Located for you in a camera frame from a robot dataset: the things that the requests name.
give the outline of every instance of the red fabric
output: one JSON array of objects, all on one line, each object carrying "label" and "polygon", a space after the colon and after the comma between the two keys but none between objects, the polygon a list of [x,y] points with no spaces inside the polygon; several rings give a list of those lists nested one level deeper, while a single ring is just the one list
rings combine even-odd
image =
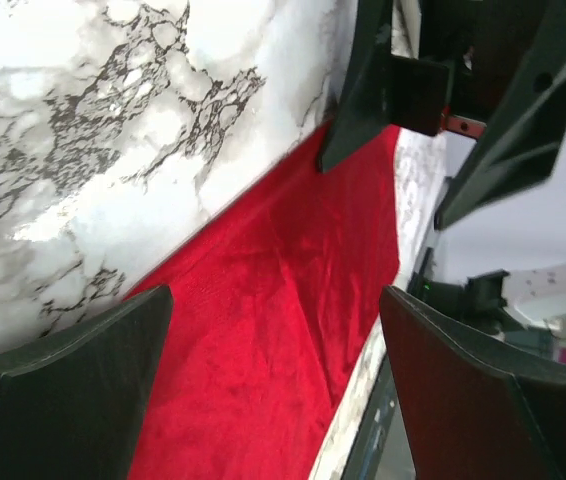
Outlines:
[{"label": "red fabric", "polygon": [[175,308],[132,480],[307,478],[398,269],[398,129],[321,175],[324,134],[136,290]]}]

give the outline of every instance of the hole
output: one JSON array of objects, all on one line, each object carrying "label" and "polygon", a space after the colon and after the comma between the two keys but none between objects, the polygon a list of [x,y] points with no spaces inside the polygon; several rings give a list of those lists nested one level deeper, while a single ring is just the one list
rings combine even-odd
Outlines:
[{"label": "hole", "polygon": [[549,73],[541,73],[534,80],[534,91],[536,93],[544,92],[552,86],[553,81],[552,75]]}]

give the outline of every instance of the red cloth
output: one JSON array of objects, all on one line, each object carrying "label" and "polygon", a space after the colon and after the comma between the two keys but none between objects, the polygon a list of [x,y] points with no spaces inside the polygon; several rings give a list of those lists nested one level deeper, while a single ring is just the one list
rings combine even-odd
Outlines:
[{"label": "red cloth", "polygon": [[398,129],[327,175],[324,134],[136,290],[167,283],[175,308],[132,480],[310,473],[398,269]]}]

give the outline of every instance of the table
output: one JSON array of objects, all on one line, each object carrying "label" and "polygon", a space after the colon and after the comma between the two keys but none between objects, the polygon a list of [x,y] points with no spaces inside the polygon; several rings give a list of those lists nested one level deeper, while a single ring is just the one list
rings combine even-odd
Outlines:
[{"label": "table", "polygon": [[[313,132],[355,13],[352,0],[0,0],[0,352],[120,301]],[[408,54],[400,24],[393,35]],[[399,285],[443,148],[399,139]],[[383,349],[377,322],[315,478],[342,469]]]}]

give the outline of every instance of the white wall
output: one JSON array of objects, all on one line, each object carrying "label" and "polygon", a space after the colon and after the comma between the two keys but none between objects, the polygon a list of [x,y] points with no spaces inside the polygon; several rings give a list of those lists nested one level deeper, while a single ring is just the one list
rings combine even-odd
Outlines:
[{"label": "white wall", "polygon": [[[448,134],[448,169],[455,174],[473,141]],[[543,186],[483,208],[446,231],[437,278],[464,282],[500,268],[521,270],[566,262],[566,141]]]}]

